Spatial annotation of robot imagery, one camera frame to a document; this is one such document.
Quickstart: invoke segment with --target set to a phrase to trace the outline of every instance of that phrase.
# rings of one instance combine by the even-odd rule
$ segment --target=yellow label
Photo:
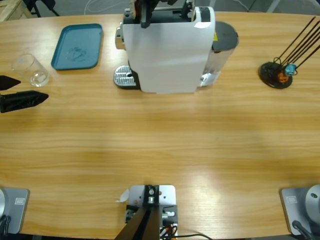
[[[214,33],[213,41],[215,41],[215,42],[217,42],[217,41],[218,41],[218,35],[217,35],[217,33],[216,33],[216,32]]]

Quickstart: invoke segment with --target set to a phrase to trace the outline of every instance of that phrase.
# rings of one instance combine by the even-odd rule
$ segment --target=wooden table
[[[113,83],[126,64],[115,47],[121,15],[47,17],[0,23],[0,74],[32,53],[48,85],[27,82],[1,94],[38,90],[37,107],[0,114],[0,184],[30,189],[22,232],[114,238],[131,185],[176,186],[179,233],[216,239],[288,234],[279,190],[320,181],[320,54],[290,88],[266,86],[258,67],[278,56],[311,19],[306,15],[222,13],[240,43],[212,87],[158,95]],[[63,27],[99,23],[96,67],[55,71]]]
[[[0,22],[30,18],[33,16],[23,4],[23,0],[0,1]]]

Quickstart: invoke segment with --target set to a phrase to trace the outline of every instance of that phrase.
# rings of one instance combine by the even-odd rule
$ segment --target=clear drinking glass
[[[32,54],[23,54],[12,63],[12,71],[20,74],[32,86],[42,87],[49,82],[48,71]]]

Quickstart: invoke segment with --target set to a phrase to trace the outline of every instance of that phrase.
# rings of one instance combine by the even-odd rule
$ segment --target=plastic tray
[[[100,24],[69,25],[61,31],[51,66],[56,70],[90,69],[97,65],[103,30]]]

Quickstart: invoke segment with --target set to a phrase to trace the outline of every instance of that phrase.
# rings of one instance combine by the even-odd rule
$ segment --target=white cable
[[[87,10],[88,10],[90,13],[97,14],[97,13],[102,13],[102,12],[108,10],[108,9],[112,9],[112,8],[114,8],[115,6],[118,6],[118,5],[120,5],[120,4],[126,4],[126,3],[127,3],[126,1],[121,1],[121,2],[118,2],[118,3],[114,4],[114,5],[111,5],[111,6],[108,6],[108,7],[106,7],[106,8],[103,8],[103,9],[99,9],[99,10],[92,10],[92,9],[90,9],[90,5],[91,5],[91,4],[94,4],[94,3],[98,2],[98,1],[104,1],[104,2],[105,2],[106,0],[89,0],[89,1],[86,3],[85,7],[84,7],[83,15],[86,15]]]
[[[249,8],[246,5],[244,5],[241,1],[239,1],[239,0],[232,0],[232,1],[241,4],[241,6],[244,7],[247,10],[247,12],[249,12]]]

